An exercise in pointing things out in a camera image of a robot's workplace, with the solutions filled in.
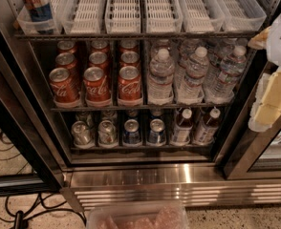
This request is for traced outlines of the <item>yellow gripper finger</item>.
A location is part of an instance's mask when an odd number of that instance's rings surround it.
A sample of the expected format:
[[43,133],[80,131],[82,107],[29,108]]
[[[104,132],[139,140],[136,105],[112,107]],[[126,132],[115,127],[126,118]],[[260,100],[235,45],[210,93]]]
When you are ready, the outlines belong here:
[[264,50],[266,48],[269,32],[270,27],[265,28],[249,40],[248,46],[255,50]]

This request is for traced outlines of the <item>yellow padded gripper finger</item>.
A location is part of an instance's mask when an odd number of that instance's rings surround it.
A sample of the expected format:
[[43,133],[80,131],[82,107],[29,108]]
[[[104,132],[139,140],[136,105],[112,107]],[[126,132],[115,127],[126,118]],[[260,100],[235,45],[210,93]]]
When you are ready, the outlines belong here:
[[264,73],[258,83],[249,118],[249,128],[263,133],[281,115],[281,67],[272,74]]

